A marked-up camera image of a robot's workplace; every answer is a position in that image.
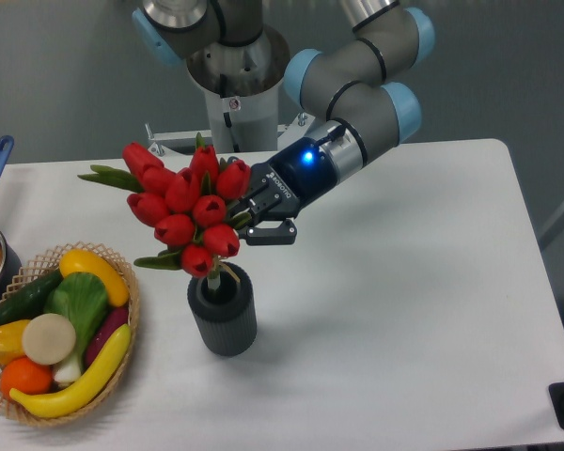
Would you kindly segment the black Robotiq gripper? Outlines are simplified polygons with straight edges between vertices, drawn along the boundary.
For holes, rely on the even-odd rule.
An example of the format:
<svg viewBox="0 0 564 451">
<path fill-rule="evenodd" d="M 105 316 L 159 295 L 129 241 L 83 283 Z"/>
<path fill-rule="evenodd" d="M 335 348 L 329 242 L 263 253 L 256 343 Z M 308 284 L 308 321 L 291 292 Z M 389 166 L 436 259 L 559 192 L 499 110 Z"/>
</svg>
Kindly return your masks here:
<svg viewBox="0 0 564 451">
<path fill-rule="evenodd" d="M 249 188 L 241 197 L 237 211 L 248 211 L 253 224 L 284 221 L 273 228 L 244 227 L 242 239 L 247 245 L 295 243 L 297 229 L 290 218 L 297 217 L 303 208 L 331 191 L 339 182 L 330 154 L 333 144 L 332 140 L 301 138 L 269 160 L 251 166 Z M 240 160 L 231 156 L 227 163 Z"/>
</svg>

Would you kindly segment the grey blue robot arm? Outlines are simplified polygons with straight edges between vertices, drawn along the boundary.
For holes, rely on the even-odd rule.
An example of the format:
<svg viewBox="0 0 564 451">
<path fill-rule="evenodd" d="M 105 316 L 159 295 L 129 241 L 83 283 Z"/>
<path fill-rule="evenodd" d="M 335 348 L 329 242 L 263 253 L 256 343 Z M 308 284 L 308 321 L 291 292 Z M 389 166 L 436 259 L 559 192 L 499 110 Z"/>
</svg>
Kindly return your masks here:
<svg viewBox="0 0 564 451">
<path fill-rule="evenodd" d="M 398 1 L 346 1 L 353 40 L 292 54 L 259 1 L 145 1 L 136 30 L 166 64 L 184 64 L 223 152 L 270 151 L 232 209 L 250 245 L 291 244 L 299 212 L 412 136 L 415 94 L 396 81 L 432 51 L 435 31 Z"/>
</svg>

